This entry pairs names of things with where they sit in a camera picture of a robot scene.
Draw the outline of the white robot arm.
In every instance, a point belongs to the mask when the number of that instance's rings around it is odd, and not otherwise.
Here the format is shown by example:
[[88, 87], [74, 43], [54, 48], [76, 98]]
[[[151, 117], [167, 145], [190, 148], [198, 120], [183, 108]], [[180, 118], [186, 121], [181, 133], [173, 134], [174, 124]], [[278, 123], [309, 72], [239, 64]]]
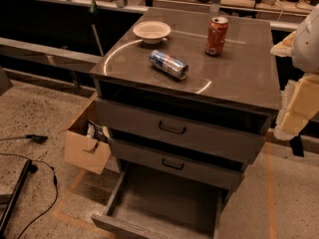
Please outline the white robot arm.
[[276, 119], [275, 137], [290, 140], [319, 113], [319, 5], [270, 54], [290, 57], [293, 66], [304, 72], [301, 79], [289, 80], [285, 86]]

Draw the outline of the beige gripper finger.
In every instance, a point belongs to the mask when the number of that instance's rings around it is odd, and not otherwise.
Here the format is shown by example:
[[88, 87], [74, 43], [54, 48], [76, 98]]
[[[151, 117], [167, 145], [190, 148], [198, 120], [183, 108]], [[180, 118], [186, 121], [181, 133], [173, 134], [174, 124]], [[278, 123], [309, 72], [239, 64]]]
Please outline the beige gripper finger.
[[296, 32], [290, 33], [287, 37], [285, 37], [282, 41], [278, 44], [274, 45], [271, 50], [270, 54], [277, 56], [277, 57], [291, 57], [292, 56], [292, 47], [293, 41], [295, 39]]

